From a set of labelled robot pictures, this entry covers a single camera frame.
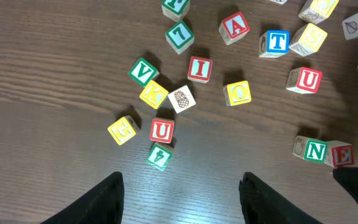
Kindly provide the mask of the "red E block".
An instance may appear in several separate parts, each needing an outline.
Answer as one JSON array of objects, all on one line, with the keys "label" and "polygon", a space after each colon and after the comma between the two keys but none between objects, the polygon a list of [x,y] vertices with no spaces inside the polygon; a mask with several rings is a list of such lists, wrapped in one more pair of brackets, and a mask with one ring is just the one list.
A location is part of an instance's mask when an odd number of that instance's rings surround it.
[{"label": "red E block", "polygon": [[352,144],[342,141],[328,141],[324,163],[333,168],[353,166],[354,150]]}]

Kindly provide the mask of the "green N block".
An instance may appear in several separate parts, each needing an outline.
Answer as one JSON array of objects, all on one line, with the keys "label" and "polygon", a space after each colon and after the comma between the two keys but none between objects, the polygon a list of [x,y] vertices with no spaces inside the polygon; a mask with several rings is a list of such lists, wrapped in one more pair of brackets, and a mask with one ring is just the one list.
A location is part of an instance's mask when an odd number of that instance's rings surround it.
[{"label": "green N block", "polygon": [[293,146],[293,155],[306,161],[323,163],[327,149],[327,142],[306,136],[296,136]]}]

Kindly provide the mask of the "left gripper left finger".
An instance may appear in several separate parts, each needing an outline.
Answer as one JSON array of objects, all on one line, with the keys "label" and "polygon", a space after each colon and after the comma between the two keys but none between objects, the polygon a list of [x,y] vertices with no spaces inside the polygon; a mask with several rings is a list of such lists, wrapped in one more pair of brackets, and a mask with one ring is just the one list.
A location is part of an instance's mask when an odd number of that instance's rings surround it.
[{"label": "left gripper left finger", "polygon": [[62,224],[120,224],[124,210],[124,182],[113,172],[54,216],[42,222]]}]

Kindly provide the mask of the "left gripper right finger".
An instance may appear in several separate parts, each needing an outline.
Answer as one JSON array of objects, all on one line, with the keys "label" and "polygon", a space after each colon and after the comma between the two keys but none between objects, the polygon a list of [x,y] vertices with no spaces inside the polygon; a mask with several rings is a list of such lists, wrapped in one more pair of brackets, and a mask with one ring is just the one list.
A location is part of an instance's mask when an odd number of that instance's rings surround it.
[{"label": "left gripper right finger", "polygon": [[239,198],[246,224],[321,224],[251,172],[239,182]]}]

